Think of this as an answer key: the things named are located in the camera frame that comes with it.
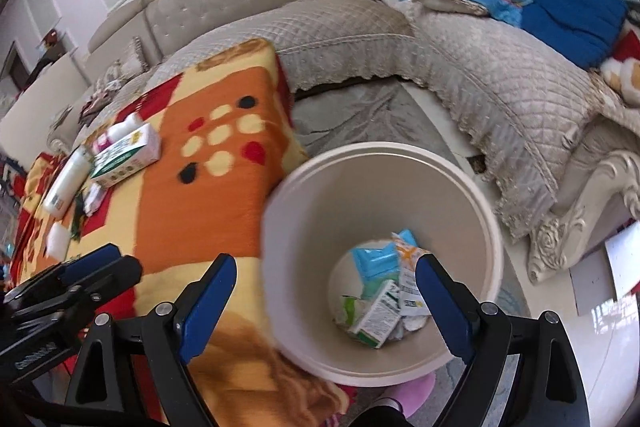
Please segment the white foam sponge block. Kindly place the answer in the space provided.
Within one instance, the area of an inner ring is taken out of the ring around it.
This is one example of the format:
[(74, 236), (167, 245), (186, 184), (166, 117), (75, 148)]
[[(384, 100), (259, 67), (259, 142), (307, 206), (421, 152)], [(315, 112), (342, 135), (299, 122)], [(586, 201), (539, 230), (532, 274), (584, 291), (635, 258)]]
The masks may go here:
[(47, 236), (46, 256), (56, 262), (64, 262), (70, 246), (70, 230), (54, 222)]

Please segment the white plastic trash bin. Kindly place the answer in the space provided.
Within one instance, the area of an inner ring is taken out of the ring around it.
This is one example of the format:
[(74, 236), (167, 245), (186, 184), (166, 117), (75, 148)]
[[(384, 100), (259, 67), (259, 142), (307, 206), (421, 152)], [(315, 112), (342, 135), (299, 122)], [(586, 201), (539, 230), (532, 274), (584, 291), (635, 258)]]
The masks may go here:
[(369, 142), (323, 153), (292, 172), (262, 216), (262, 283), (280, 351), (314, 376), (381, 387), (445, 365), (435, 322), (405, 317), (381, 347), (350, 328), (400, 274), (394, 240), (433, 254), (480, 301), (502, 280), (502, 239), (473, 180), (421, 147)]

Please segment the small white medicine box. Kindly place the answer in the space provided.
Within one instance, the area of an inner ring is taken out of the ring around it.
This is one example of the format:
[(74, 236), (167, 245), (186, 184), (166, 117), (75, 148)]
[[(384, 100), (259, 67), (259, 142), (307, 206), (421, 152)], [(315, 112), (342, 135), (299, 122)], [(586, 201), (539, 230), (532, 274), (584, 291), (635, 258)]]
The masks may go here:
[(92, 217), (100, 209), (106, 196), (107, 189), (99, 183), (89, 186), (84, 195), (84, 213), (87, 217)]

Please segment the white thermos bottle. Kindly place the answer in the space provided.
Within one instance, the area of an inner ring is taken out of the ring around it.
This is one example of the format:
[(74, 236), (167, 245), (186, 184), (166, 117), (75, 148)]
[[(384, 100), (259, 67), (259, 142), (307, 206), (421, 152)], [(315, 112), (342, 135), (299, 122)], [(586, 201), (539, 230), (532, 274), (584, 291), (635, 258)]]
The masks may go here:
[(82, 184), (93, 169), (94, 157), (85, 145), (78, 146), (55, 177), (44, 198), (43, 208), (51, 217), (60, 220), (75, 199)]

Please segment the orange red patterned blanket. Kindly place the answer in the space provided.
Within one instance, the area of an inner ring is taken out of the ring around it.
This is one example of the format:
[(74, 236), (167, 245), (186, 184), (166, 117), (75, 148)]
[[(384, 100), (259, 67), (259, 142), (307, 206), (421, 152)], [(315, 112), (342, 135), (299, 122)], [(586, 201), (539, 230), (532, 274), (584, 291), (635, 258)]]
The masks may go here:
[(117, 183), (82, 222), (66, 255), (114, 244), (142, 265), (112, 311), (150, 312), (175, 299), (220, 254), (238, 270), (204, 352), (189, 365), (221, 426), (326, 426), (348, 409), (341, 387), (277, 350), (262, 291), (262, 214), (306, 155), (293, 133), (290, 90), (273, 45), (251, 38), (196, 61), (122, 110), (160, 137), (160, 157)]

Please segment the green white milk carton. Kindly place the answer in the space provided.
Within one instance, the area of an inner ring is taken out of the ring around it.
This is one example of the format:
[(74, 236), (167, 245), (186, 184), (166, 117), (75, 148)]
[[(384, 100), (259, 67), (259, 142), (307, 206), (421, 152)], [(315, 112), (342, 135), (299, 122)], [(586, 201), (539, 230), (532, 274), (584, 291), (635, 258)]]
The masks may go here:
[(90, 180), (112, 187), (160, 159), (160, 135), (148, 122), (94, 158)]

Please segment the white pink yogurt bottle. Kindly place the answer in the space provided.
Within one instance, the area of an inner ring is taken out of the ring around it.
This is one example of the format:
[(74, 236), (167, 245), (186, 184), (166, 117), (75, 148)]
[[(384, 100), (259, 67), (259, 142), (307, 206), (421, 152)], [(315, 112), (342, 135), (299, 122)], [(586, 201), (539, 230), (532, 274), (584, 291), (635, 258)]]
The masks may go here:
[(94, 155), (99, 154), (102, 150), (116, 143), (124, 136), (140, 128), (142, 124), (143, 120), (137, 112), (129, 114), (124, 121), (118, 124), (112, 124), (93, 141), (91, 147), (92, 153)]

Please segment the white cabinet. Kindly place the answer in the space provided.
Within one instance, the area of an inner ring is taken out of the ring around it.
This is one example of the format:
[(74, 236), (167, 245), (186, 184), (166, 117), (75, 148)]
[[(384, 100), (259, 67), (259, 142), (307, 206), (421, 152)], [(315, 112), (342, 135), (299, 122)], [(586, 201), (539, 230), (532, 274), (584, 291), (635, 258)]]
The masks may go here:
[(89, 83), (70, 54), (44, 70), (1, 118), (1, 150), (29, 167), (47, 152), (47, 137), (53, 118), (77, 102)]

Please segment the orange starfish snack wrapper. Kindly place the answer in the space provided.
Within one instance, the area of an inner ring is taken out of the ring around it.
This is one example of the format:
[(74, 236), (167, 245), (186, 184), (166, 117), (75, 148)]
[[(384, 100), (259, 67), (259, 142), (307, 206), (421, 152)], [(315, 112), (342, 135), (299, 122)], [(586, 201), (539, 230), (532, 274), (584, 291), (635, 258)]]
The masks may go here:
[(403, 317), (428, 317), (430, 310), (416, 283), (416, 264), (426, 251), (408, 229), (394, 233), (393, 244), (399, 262), (400, 313)]

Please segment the pile of clothes on sofa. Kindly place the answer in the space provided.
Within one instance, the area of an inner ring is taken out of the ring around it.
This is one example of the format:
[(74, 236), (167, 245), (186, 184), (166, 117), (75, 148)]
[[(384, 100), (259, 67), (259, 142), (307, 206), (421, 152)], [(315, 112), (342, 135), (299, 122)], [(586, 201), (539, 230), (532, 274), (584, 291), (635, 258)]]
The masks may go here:
[(107, 83), (97, 83), (91, 98), (82, 106), (78, 122), (81, 126), (88, 126), (99, 115), (102, 109), (113, 101), (115, 95), (124, 87), (122, 80), (112, 80)]

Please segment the white box with barcode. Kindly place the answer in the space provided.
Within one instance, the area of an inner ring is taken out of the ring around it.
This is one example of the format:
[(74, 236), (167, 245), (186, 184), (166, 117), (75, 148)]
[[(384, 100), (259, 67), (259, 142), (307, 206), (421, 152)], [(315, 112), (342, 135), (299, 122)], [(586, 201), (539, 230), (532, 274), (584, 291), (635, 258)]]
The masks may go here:
[(393, 280), (386, 280), (348, 331), (360, 343), (380, 349), (399, 321), (399, 288)]

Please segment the small patterned cushion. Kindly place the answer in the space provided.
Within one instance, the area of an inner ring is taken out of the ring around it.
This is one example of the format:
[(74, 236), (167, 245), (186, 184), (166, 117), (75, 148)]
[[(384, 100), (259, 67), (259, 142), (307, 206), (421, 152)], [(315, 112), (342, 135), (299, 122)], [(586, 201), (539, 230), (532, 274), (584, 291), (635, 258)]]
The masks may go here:
[(134, 36), (116, 60), (108, 65), (103, 75), (96, 80), (96, 90), (117, 91), (126, 83), (150, 69), (142, 48), (142, 40)]

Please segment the blue wet wipes pack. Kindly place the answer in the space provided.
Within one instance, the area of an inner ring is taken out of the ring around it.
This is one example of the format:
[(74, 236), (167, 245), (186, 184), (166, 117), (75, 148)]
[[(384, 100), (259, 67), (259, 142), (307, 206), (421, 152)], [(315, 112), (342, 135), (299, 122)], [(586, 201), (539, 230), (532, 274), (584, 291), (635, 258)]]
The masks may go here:
[(385, 281), (399, 282), (400, 261), (394, 241), (381, 247), (355, 247), (350, 254), (362, 283), (361, 299), (371, 300)]

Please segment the beige tufted sofa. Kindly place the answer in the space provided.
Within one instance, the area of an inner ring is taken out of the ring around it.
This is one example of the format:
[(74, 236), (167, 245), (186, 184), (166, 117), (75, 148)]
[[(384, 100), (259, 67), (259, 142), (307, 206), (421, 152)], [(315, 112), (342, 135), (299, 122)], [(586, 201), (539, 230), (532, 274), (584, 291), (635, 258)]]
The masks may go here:
[(392, 76), (433, 91), (485, 155), (498, 215), (529, 237), (535, 284), (638, 217), (638, 112), (596, 72), (488, 17), (399, 0), (134, 0), (96, 30), (80, 68), (96, 81), (139, 39), (149, 90), (252, 37), (273, 43), (292, 91)]

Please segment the blue folded blanket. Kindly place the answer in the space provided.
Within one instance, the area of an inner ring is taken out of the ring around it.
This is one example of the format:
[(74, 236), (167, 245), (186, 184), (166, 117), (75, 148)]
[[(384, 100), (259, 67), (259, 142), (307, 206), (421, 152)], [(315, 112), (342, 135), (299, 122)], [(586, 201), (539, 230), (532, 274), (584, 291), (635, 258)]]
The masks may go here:
[(611, 53), (627, 15), (624, 0), (533, 0), (521, 28), (583, 69)]

